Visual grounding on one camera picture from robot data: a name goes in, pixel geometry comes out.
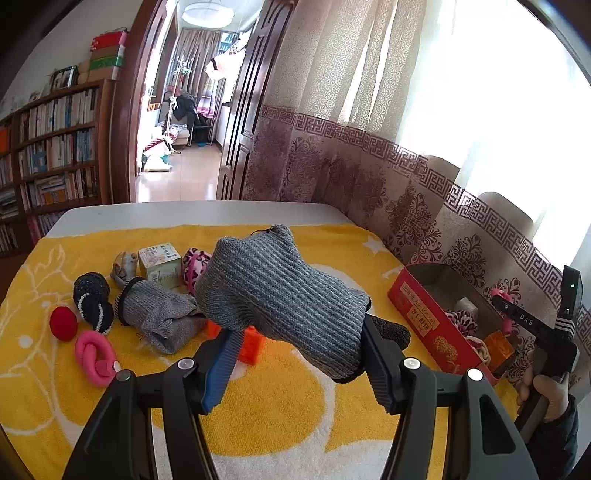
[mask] sock cuff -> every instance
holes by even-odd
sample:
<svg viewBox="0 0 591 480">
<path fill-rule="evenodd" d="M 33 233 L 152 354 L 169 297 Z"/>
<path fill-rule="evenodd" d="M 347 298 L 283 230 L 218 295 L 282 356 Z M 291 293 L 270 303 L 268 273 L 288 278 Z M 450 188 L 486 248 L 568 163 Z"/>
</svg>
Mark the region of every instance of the sock cuff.
<svg viewBox="0 0 591 480">
<path fill-rule="evenodd" d="M 127 297 L 127 295 L 129 294 L 129 292 L 131 291 L 131 288 L 140 281 L 147 281 L 145 278 L 143 277 L 133 277 L 130 278 L 127 282 L 125 282 L 125 286 L 123 287 L 123 291 L 119 294 L 119 296 L 115 299 L 115 305 L 113 307 L 114 311 L 115 311 L 115 315 L 117 316 L 117 318 L 121 321 L 121 323 L 125 326 L 129 326 L 129 323 L 127 323 L 124 318 L 123 318 L 123 304 L 125 303 L 125 298 Z"/>
</svg>

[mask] gray sock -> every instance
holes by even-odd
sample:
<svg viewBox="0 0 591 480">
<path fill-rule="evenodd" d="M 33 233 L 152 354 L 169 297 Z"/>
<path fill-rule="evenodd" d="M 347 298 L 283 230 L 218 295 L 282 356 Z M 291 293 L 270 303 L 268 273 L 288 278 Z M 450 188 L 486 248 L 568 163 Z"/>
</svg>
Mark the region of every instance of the gray sock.
<svg viewBox="0 0 591 480">
<path fill-rule="evenodd" d="M 115 315 L 124 325 L 136 327 L 152 346 L 166 354 L 177 352 L 206 322 L 192 296 L 141 277 L 125 283 L 115 300 Z"/>
<path fill-rule="evenodd" d="M 220 326 L 254 325 L 295 346 L 336 381 L 363 371 L 361 328 L 369 297 L 306 264 L 284 225 L 241 240 L 221 238 L 195 285 L 195 299 Z"/>
</svg>

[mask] patterned curtain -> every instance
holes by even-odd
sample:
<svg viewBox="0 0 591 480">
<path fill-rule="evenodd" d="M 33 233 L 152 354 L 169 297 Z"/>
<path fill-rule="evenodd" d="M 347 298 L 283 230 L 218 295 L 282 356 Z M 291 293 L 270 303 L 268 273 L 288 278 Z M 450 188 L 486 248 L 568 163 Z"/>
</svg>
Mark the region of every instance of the patterned curtain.
<svg viewBox="0 0 591 480">
<path fill-rule="evenodd" d="M 218 31 L 183 28 L 170 62 L 167 85 L 174 85 L 174 70 L 177 67 L 178 59 L 184 56 L 184 59 L 190 62 L 192 72 L 179 78 L 178 88 L 201 98 L 209 78 L 204 69 L 209 60 L 217 55 L 221 37 L 222 34 Z"/>
<path fill-rule="evenodd" d="M 456 181 L 459 168 L 395 142 L 424 4 L 399 1 L 385 27 L 387 1 L 356 0 L 354 12 L 332 10 L 336 4 L 298 4 L 257 123 L 243 198 L 333 205 L 380 236 L 403 263 L 448 264 L 484 297 L 502 287 L 553 326 L 561 271 L 534 246 L 524 214 L 471 194 Z M 371 33 L 367 23 L 376 27 Z M 384 44 L 387 53 L 376 54 Z M 582 355 L 571 376 L 579 401 L 590 390 L 589 307 L 580 312 Z M 533 347 L 528 332 L 515 333 L 521 354 L 509 372 L 512 382 Z"/>
</svg>

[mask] box lid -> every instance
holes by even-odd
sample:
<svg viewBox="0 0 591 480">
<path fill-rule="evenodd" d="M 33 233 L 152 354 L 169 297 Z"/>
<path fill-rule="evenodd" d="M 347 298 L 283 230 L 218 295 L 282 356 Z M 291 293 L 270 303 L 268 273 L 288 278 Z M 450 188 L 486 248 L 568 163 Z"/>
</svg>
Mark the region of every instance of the box lid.
<svg viewBox="0 0 591 480">
<path fill-rule="evenodd" d="M 181 258 L 171 243 L 142 248 L 138 251 L 138 255 L 146 268 L 155 267 L 156 265 Z"/>
</svg>

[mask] green box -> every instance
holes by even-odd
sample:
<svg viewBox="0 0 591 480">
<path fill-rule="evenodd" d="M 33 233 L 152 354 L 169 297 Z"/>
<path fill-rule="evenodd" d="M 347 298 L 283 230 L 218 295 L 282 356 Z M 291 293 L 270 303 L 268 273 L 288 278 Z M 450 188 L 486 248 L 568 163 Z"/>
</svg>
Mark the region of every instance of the green box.
<svg viewBox="0 0 591 480">
<path fill-rule="evenodd" d="M 122 65 L 123 57 L 121 55 L 112 55 L 110 57 L 102 57 L 101 59 L 92 60 L 90 62 L 89 70 L 96 70 L 104 67 L 121 67 Z"/>
<path fill-rule="evenodd" d="M 181 256 L 172 244 L 154 245 L 138 251 L 139 272 L 146 280 L 171 290 L 181 283 Z"/>
</svg>

